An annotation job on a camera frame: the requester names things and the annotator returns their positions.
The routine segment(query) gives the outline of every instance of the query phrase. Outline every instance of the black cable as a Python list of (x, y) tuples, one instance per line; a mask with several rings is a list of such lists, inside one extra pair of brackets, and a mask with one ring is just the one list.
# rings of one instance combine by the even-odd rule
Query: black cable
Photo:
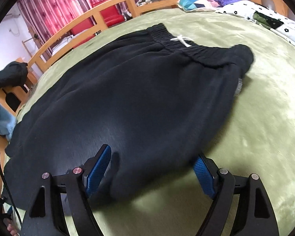
[(16, 206), (15, 206), (15, 203), (14, 203), (14, 201), (13, 201), (13, 198), (12, 198), (11, 192), (10, 192), (10, 190), (9, 190), (9, 188), (8, 188), (8, 185), (7, 185), (7, 183), (6, 183), (6, 180), (5, 180), (5, 178), (4, 178), (4, 175), (3, 175), (3, 172), (2, 172), (2, 168), (1, 168), (1, 163), (0, 163), (0, 177), (1, 177), (1, 179), (2, 179), (2, 182), (3, 182), (4, 187), (6, 188), (6, 191), (8, 192), (8, 195), (9, 195), (10, 200), (11, 200), (11, 202), (12, 202), (12, 206), (13, 206), (13, 208), (14, 208), (14, 210), (15, 210), (15, 213), (16, 213), (16, 215), (18, 216), (18, 221), (20, 222), (20, 225), (22, 226), (22, 220), (21, 220), (20, 214), (18, 213), (18, 210), (17, 210), (17, 208), (16, 208)]

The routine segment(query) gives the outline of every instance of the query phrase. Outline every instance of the pillow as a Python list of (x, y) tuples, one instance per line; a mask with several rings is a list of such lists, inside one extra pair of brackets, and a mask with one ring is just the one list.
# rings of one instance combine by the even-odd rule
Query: pillow
[(214, 0), (179, 0), (177, 5), (185, 12), (216, 11), (219, 6)]
[(58, 51), (68, 44), (73, 39), (73, 35), (69, 35), (61, 40), (56, 46), (53, 47), (53, 51)]

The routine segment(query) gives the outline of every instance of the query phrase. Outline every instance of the fleece fabric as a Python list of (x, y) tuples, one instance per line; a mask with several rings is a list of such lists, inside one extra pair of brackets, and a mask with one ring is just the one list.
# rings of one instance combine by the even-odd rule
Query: fleece fabric
[(5, 178), (18, 207), (27, 208), (41, 174), (65, 174), (104, 143), (112, 159), (91, 206), (129, 198), (194, 161), (224, 123), (253, 54), (245, 45), (186, 47), (173, 38), (163, 24), (126, 34), (69, 69), (32, 106), (6, 149)]
[(15, 125), (15, 116), (0, 105), (0, 135), (5, 136), (10, 141)]
[[(175, 8), (152, 11), (109, 28), (44, 73), (18, 113), (18, 121), (79, 61), (120, 36), (160, 22), (173, 35), (189, 37), (199, 45), (229, 48), (241, 43), (252, 50), (254, 63), (240, 95), (203, 152), (233, 175), (257, 173), (271, 200), (280, 236), (289, 235), (295, 227), (295, 46), (248, 20)], [(234, 200), (222, 236), (230, 235), (238, 198)], [(105, 236), (195, 235), (211, 202), (190, 166), (155, 180), (129, 201), (115, 202), (93, 214)], [(24, 210), (19, 211), (23, 217)], [(66, 216), (66, 222), (70, 235), (77, 236), (72, 217)]]
[(0, 71), (0, 88), (23, 86), (28, 74), (27, 63), (13, 61)]

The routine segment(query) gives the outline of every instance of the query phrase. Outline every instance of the blue gripper pad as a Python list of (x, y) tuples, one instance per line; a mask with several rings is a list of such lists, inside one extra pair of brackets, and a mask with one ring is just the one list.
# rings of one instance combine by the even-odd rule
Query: blue gripper pad
[(216, 192), (213, 188), (213, 177), (200, 156), (194, 164), (194, 172), (196, 173), (203, 192), (211, 199), (214, 199)]
[(89, 198), (92, 194), (94, 194), (104, 176), (104, 173), (108, 167), (108, 164), (111, 159), (111, 149), (108, 145), (103, 151), (101, 157), (98, 159), (96, 165), (90, 172), (87, 177), (87, 185), (85, 188), (85, 193)]

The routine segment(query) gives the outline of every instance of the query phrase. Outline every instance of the black clothing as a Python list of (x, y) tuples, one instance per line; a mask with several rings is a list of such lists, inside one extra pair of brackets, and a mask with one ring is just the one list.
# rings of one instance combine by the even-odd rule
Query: black clothing
[(27, 79), (27, 63), (13, 61), (0, 71), (0, 88), (23, 86)]
[(171, 38), (163, 24), (126, 34), (69, 69), (32, 106), (6, 149), (18, 207), (27, 207), (44, 172), (65, 174), (104, 143), (112, 160), (91, 205), (128, 198), (197, 157), (224, 123), (253, 54), (244, 45), (186, 47)]

